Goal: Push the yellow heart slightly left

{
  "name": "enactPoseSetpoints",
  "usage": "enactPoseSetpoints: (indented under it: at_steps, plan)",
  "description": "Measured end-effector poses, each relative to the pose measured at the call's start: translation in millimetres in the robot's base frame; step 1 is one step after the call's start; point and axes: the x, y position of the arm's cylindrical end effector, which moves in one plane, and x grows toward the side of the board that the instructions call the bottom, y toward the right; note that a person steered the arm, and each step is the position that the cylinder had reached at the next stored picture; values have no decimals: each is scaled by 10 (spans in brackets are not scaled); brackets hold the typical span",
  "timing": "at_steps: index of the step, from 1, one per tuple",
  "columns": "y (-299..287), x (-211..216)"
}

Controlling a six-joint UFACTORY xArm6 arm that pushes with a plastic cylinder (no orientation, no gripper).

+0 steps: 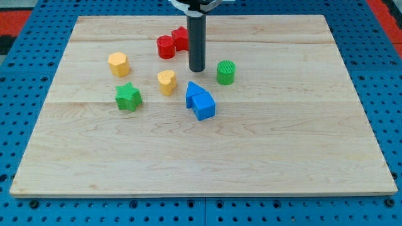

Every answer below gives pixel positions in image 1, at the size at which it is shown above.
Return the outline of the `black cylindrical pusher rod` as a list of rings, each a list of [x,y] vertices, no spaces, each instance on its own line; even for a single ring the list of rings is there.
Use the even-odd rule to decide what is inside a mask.
[[[205,70],[206,15],[187,16],[188,62],[193,72]]]

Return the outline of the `white rod mount bracket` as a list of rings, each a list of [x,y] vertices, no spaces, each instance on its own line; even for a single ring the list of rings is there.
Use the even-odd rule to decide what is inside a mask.
[[[170,0],[171,4],[190,17],[201,17],[215,9],[222,0]]]

